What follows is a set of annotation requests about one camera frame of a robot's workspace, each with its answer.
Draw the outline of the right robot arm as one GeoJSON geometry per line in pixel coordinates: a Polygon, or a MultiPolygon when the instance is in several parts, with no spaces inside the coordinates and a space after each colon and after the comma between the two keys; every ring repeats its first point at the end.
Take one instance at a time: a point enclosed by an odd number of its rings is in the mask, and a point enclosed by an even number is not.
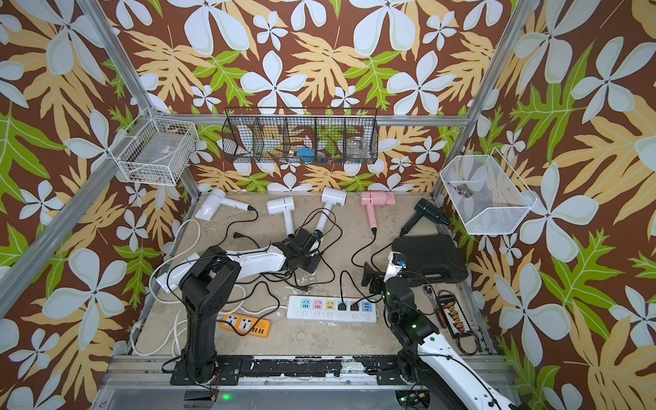
{"type": "Polygon", "coordinates": [[[484,381],[451,347],[428,316],[420,312],[401,273],[365,267],[363,283],[384,302],[388,328],[401,345],[396,370],[412,387],[430,393],[430,405],[442,409],[525,409],[484,381]]]}

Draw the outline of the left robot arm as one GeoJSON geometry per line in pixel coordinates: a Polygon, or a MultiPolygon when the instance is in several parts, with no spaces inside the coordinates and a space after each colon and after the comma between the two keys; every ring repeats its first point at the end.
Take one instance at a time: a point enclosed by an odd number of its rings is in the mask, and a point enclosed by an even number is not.
{"type": "Polygon", "coordinates": [[[219,312],[234,285],[264,273],[314,273],[319,264],[321,234],[302,228],[281,242],[261,249],[231,251],[215,245],[193,254],[157,279],[168,293],[181,292],[186,310],[187,340],[171,377],[172,385],[205,385],[216,378],[215,330],[219,312]]]}

